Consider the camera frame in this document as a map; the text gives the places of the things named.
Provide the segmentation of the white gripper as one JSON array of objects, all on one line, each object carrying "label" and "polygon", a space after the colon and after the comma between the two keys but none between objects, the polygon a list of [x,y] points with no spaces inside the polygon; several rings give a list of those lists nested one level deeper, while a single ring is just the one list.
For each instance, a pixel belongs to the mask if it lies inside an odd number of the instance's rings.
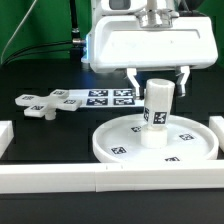
[{"label": "white gripper", "polygon": [[211,66],[218,51],[208,17],[179,17],[170,28],[142,28],[133,16],[105,16],[91,30],[88,59],[96,73],[126,69],[134,97],[144,99],[137,70],[173,70],[176,95],[186,95],[190,68]]}]

